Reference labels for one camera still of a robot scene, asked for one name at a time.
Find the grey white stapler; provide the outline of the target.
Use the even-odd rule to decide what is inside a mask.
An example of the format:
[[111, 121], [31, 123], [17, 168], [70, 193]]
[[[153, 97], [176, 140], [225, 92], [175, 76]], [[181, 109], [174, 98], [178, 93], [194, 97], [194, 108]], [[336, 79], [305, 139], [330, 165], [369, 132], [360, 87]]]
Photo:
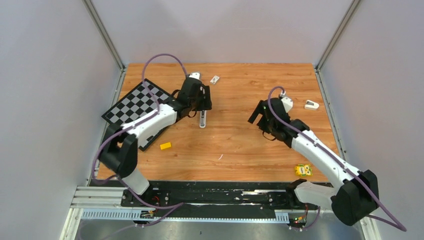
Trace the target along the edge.
[[200, 112], [199, 127], [201, 129], [203, 129], [203, 128], [206, 127], [206, 114], [207, 114], [207, 111], [206, 110], [202, 110]]

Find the white staple box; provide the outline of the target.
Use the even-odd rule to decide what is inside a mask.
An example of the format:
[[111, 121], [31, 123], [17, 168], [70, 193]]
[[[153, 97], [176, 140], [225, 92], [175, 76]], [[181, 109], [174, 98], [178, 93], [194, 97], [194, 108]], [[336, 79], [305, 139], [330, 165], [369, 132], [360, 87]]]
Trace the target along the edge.
[[214, 75], [213, 78], [210, 80], [210, 83], [215, 85], [218, 82], [219, 79], [220, 79], [219, 76]]

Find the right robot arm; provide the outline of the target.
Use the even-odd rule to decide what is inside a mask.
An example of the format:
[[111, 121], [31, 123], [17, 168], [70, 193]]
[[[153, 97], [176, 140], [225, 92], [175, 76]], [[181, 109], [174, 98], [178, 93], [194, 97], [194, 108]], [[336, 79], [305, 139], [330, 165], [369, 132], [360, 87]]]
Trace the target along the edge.
[[282, 99], [260, 100], [248, 122], [256, 124], [274, 140], [285, 143], [323, 173], [331, 186], [298, 179], [286, 187], [285, 201], [292, 209], [312, 204], [330, 209], [345, 225], [352, 226], [376, 210], [379, 205], [377, 176], [350, 165], [325, 146], [300, 119], [291, 119]]

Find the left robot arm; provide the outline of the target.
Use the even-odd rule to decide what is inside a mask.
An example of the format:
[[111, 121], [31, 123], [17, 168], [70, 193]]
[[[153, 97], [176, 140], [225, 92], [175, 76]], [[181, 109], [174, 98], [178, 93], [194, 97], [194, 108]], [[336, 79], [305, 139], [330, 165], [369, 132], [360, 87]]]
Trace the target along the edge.
[[96, 158], [113, 171], [134, 192], [140, 206], [153, 201], [150, 183], [137, 168], [139, 146], [158, 131], [176, 124], [190, 112], [212, 108], [210, 87], [202, 83], [199, 72], [190, 73], [176, 98], [170, 97], [150, 113], [123, 125], [110, 124]]

